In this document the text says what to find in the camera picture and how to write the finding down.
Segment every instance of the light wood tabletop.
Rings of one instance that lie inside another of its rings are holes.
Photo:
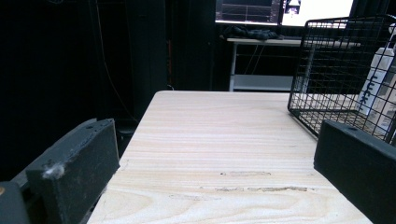
[[[89,223],[370,223],[313,168],[288,99],[158,92]]]

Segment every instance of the dark background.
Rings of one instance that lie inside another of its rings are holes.
[[[12,178],[87,119],[114,118],[123,139],[156,91],[227,91],[232,45],[219,38],[227,25],[214,23],[215,4],[2,1],[0,180]],[[359,0],[352,14],[395,14],[394,5]],[[266,28],[302,33],[296,27]],[[292,75],[296,62],[288,62],[281,73]],[[257,74],[279,71],[282,61],[269,64],[259,66]]]

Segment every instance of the wood grain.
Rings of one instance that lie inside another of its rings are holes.
[[[89,223],[370,223],[313,169],[288,98],[157,93]]]

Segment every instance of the wooden table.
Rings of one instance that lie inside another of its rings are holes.
[[[370,223],[314,170],[288,98],[157,93],[89,223]]]

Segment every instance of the black wire basket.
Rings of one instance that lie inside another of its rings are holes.
[[[390,15],[308,21],[290,113],[315,135],[330,119],[395,146],[395,22]]]

